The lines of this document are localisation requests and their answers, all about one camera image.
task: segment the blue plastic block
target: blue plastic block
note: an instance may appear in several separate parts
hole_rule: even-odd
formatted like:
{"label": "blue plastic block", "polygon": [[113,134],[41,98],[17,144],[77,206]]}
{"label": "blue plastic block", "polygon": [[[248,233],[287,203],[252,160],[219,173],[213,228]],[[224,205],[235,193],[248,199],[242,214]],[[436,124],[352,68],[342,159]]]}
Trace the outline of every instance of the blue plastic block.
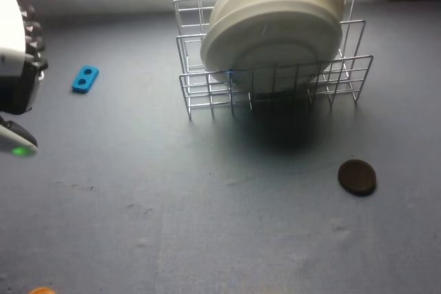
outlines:
{"label": "blue plastic block", "polygon": [[77,74],[73,84],[72,91],[76,93],[88,93],[98,77],[98,68],[85,65]]}

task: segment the round brown coaster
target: round brown coaster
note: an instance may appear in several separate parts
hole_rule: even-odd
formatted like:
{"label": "round brown coaster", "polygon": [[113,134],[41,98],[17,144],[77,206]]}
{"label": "round brown coaster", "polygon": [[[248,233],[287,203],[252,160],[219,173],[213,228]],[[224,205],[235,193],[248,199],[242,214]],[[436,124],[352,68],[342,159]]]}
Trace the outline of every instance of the round brown coaster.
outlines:
{"label": "round brown coaster", "polygon": [[370,164],[361,160],[349,160],[338,170],[338,181],[355,196],[368,196],[375,191],[377,176]]}

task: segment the green light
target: green light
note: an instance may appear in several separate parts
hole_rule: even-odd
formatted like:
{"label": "green light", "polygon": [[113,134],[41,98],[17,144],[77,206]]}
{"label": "green light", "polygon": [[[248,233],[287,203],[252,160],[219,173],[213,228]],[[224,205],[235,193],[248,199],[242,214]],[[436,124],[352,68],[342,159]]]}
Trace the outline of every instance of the green light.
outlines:
{"label": "green light", "polygon": [[23,157],[23,156],[31,156],[35,154],[35,151],[28,147],[17,147],[11,151],[13,156]]}

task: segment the robotic arm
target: robotic arm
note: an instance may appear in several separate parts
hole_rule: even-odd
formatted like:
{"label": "robotic arm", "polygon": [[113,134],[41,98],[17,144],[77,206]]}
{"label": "robotic arm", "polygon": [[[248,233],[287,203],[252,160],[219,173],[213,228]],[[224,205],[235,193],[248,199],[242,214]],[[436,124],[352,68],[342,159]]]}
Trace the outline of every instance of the robotic arm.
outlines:
{"label": "robotic arm", "polygon": [[[0,112],[20,115],[32,109],[48,63],[41,56],[44,44],[33,9],[23,10],[17,0],[0,0],[0,8]],[[37,151],[32,134],[0,117],[0,152]]]}

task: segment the stack of plates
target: stack of plates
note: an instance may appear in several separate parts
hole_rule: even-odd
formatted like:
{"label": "stack of plates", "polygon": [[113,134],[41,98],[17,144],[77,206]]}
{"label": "stack of plates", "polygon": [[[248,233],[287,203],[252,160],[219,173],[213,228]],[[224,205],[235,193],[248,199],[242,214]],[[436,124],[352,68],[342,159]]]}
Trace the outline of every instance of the stack of plates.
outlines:
{"label": "stack of plates", "polygon": [[[255,93],[293,87],[292,70],[260,70],[258,77],[239,74],[251,68],[326,63],[334,59],[342,38],[343,0],[218,0],[210,17],[210,31],[201,47],[209,71],[238,72],[232,80],[238,89]],[[300,66],[298,85],[307,83],[320,68]],[[215,76],[228,81],[226,74]]]}

